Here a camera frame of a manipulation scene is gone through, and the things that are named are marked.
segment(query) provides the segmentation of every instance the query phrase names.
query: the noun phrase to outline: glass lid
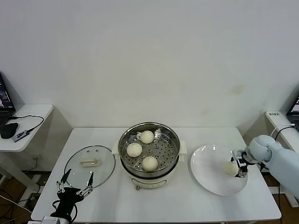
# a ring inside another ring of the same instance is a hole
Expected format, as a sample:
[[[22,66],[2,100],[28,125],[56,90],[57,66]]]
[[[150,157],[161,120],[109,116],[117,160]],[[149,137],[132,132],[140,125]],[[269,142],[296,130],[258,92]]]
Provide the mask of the glass lid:
[[[84,189],[93,172],[93,188],[103,184],[112,174],[115,158],[104,146],[88,146],[76,152],[66,163],[64,173],[71,169],[67,183]]]

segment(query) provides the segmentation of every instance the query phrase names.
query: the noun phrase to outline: pot handle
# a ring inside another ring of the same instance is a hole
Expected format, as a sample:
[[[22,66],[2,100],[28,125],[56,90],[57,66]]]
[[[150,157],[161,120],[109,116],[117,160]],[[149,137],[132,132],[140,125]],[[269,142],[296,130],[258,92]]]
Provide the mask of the pot handle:
[[[111,153],[114,155],[115,159],[120,159],[120,155],[118,153],[118,142],[114,143]]]
[[[179,148],[178,155],[180,156],[178,161],[185,161],[185,155],[187,155],[187,144],[185,141],[180,141],[181,147]]]

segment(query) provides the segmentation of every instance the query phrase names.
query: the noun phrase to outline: laptop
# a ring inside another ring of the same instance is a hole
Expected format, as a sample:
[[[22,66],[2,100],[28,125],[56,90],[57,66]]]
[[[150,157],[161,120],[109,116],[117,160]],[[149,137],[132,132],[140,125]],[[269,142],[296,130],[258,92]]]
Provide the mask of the laptop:
[[[0,72],[0,127],[6,124],[14,112],[14,105],[4,84],[3,74]]]
[[[299,96],[297,96],[289,112],[286,114],[286,117],[290,122],[296,125],[297,130],[299,131]]]

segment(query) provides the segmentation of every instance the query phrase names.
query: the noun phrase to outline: stainless steel pot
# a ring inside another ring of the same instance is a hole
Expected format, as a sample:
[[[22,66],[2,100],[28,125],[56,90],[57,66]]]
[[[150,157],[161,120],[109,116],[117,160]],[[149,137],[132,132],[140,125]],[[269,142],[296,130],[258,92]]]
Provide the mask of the stainless steel pot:
[[[141,142],[140,136],[143,131],[153,132],[155,138],[152,143]],[[132,158],[127,154],[127,147],[134,142],[142,146],[142,153]],[[179,150],[180,141],[177,134],[171,128],[154,122],[145,122],[129,128],[121,136],[118,144],[118,152],[124,168],[132,175],[143,179],[160,178],[171,172],[178,162]],[[157,170],[147,172],[142,169],[142,161],[147,156],[157,159]]]

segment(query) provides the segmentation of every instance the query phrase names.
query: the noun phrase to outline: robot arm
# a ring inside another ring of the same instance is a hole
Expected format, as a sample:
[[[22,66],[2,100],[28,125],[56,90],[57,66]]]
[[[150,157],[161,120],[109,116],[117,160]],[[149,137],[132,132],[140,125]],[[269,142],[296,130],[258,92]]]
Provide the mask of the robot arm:
[[[49,217],[45,216],[41,221],[41,224],[71,224],[76,218],[71,218],[71,211],[75,207],[76,212],[78,212],[75,204],[83,201],[83,199],[93,191],[93,173],[87,182],[87,186],[82,190],[78,188],[64,187],[70,171],[71,169],[62,176],[61,181],[56,182],[57,196],[59,200],[52,204],[56,211]]]
[[[299,198],[299,154],[283,148],[268,135],[255,137],[245,150],[234,150],[233,159],[239,167],[239,177],[245,177],[247,166],[263,162],[271,175]]]

